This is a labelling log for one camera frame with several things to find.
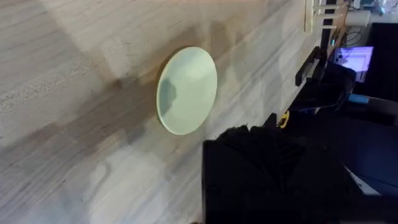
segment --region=desk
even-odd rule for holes
[[[190,223],[201,143],[283,113],[320,29],[304,0],[4,0],[0,3],[0,223]],[[159,70],[176,49],[214,58],[206,122],[159,123]]]

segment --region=white plate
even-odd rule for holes
[[[216,65],[206,50],[187,47],[166,64],[157,86],[157,114],[163,126],[183,135],[199,128],[217,92]]]

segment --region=computer monitor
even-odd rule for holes
[[[356,72],[356,82],[365,82],[369,69],[373,47],[339,48],[335,54],[335,63]]]

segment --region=black cloth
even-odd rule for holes
[[[265,127],[205,141],[202,185],[206,224],[318,222],[328,216],[324,200],[362,194],[328,147]]]

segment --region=white cup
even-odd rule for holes
[[[346,26],[366,27],[369,24],[370,17],[371,11],[369,10],[350,11],[347,14]]]

